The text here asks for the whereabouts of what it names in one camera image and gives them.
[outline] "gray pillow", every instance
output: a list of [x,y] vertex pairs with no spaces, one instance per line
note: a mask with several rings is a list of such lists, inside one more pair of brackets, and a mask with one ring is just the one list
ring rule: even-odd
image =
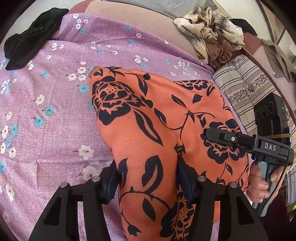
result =
[[150,9],[155,12],[159,12],[169,18],[175,19],[182,17],[188,12],[192,11],[196,7],[208,5],[212,10],[216,10],[217,7],[212,0],[108,0],[110,2],[121,2],[138,7]]

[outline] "black cloth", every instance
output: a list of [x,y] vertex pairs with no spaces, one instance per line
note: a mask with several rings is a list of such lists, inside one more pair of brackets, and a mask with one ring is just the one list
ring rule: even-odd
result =
[[233,19],[230,19],[230,21],[234,25],[241,27],[243,33],[250,33],[254,36],[258,36],[255,29],[253,29],[253,27],[246,20],[240,19],[240,18],[233,18]]
[[14,34],[4,44],[5,58],[10,59],[6,70],[23,68],[59,29],[69,9],[52,8],[39,15],[21,34]]

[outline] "gray cloth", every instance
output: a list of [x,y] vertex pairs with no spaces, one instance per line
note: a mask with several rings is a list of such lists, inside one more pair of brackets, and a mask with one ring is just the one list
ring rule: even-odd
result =
[[110,2],[121,2],[159,12],[169,18],[175,19],[184,16],[196,7],[208,5],[211,9],[217,9],[212,0],[108,0]]
[[296,70],[281,48],[270,40],[262,39],[262,43],[276,77],[286,77],[288,81],[295,81],[292,73],[296,74]]

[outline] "purple floral bedsheet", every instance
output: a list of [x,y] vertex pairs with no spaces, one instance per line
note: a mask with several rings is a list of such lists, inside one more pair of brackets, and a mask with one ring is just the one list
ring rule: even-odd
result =
[[[212,81],[213,73],[145,30],[82,13],[66,15],[23,69],[7,71],[7,62],[0,53],[0,213],[20,240],[29,238],[61,181],[84,183],[112,161],[88,95],[94,66],[140,69],[172,81]],[[111,239],[125,240],[117,198],[103,210]]]

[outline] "camera lens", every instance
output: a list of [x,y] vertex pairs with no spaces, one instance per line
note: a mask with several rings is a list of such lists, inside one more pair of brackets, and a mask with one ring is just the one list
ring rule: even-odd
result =
[[267,116],[267,108],[265,105],[261,107],[261,116],[263,118],[265,118]]
[[269,103],[269,111],[270,113],[274,112],[274,104],[272,102]]
[[260,118],[260,112],[258,110],[255,112],[255,118],[256,120]]

